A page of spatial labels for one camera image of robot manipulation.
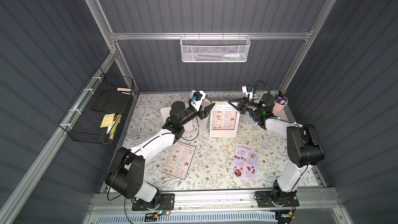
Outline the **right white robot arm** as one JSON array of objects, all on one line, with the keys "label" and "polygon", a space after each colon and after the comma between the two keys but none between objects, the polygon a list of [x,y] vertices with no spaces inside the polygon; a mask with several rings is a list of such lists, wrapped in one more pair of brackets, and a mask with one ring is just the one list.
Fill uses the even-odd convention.
[{"label": "right white robot arm", "polygon": [[261,197],[256,193],[255,198],[259,203],[271,201],[276,207],[299,206],[296,196],[299,182],[306,172],[324,159],[318,132],[312,124],[298,124],[279,118],[288,104],[288,98],[281,91],[271,97],[266,82],[259,80],[254,86],[242,86],[242,91],[245,94],[242,98],[228,103],[240,114],[249,113],[261,128],[276,132],[287,141],[289,162],[283,174],[274,181],[270,195]]}]

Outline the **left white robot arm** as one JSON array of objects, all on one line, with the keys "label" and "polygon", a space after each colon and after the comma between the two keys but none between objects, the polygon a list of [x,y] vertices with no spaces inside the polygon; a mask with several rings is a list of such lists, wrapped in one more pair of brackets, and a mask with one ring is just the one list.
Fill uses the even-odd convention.
[{"label": "left white robot arm", "polygon": [[126,199],[143,200],[155,208],[160,202],[161,191],[144,181],[147,162],[181,139],[186,123],[206,118],[214,106],[215,103],[202,107],[200,102],[194,100],[190,100],[189,107],[184,102],[174,102],[169,118],[157,134],[136,147],[121,147],[116,151],[105,184]]}]

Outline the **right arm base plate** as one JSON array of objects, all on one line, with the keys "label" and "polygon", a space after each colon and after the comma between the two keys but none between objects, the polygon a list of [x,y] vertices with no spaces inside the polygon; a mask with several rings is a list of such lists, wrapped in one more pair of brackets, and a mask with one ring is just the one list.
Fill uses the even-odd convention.
[{"label": "right arm base plate", "polygon": [[300,203],[296,193],[297,191],[256,191],[254,199],[258,207],[298,207]]}]

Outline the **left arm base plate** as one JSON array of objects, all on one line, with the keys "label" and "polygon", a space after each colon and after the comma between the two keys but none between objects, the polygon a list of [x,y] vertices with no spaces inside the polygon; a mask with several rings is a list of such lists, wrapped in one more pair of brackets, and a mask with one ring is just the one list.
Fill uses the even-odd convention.
[{"label": "left arm base plate", "polygon": [[141,199],[133,199],[132,211],[172,211],[175,204],[175,194],[161,193],[155,202],[146,202]]}]

